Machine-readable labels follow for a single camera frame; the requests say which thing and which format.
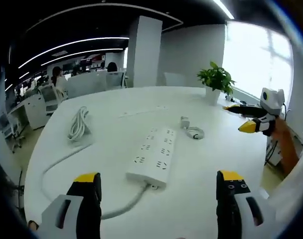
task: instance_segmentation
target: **white desk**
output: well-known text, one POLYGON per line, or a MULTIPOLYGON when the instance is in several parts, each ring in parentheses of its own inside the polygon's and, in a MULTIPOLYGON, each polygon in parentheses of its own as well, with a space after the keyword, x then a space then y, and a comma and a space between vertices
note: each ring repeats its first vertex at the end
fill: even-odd
POLYGON ((45 126, 32 154, 25 181, 27 220, 41 223, 50 204, 40 190, 41 172, 69 151, 66 135, 70 120, 86 106, 95 144, 49 170, 43 187, 52 198, 65 194, 75 177, 100 172, 102 211, 124 206, 139 190, 125 178, 129 161, 152 127, 177 130, 175 152, 167 188, 148 190, 129 212, 101 223, 101 237, 217 238, 216 174, 234 170, 257 190, 263 172, 267 138, 238 131, 245 122, 221 107, 204 101, 203 88, 146 87, 101 92, 64 101, 45 126), (137 114, 166 106, 167 110, 137 114), (192 140, 179 129, 181 116, 203 128, 205 138, 192 140))

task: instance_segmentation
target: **window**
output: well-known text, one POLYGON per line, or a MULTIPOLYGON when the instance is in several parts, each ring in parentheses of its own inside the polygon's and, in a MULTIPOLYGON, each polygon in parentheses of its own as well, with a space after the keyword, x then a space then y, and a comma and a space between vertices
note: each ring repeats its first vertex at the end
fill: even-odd
POLYGON ((222 66, 236 81, 236 89, 258 99, 263 87, 283 89, 288 105, 293 57, 285 36, 261 26, 230 21, 226 27, 222 66))
POLYGON ((128 47, 124 51, 124 65, 123 65, 124 69, 127 68, 127 53, 128 53, 128 47))

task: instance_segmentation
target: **white power strip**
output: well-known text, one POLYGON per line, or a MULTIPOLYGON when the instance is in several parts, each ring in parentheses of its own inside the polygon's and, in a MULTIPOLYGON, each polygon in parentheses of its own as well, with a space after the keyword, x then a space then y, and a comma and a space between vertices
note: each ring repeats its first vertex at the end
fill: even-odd
POLYGON ((167 184, 176 132, 152 128, 130 162, 126 176, 156 187, 167 184))

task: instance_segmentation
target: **black ceiling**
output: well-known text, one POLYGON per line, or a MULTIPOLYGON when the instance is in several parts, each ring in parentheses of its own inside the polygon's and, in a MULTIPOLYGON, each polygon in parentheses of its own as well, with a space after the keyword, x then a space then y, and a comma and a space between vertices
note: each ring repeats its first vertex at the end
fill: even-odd
MULTIPOLYGON (((236 20, 283 31, 262 0, 222 0, 222 2, 236 20)), ((162 20, 165 31, 194 25, 223 24, 228 20, 225 13, 212 0, 106 0, 105 2, 83 0, 75 3, 57 1, 53 4, 16 2, 11 4, 11 9, 7 11, 9 19, 1 29, 1 34, 7 37, 5 39, 12 39, 3 42, 6 51, 8 45, 14 43, 11 54, 12 69, 17 69, 41 52, 68 42, 96 37, 128 37, 131 23, 140 15, 162 20)), ((55 59, 52 54, 62 50, 72 54, 104 48, 124 49, 127 45, 127 40, 77 43, 39 56, 12 72, 15 71, 17 76, 28 71, 34 73, 40 70, 41 64, 55 59)))

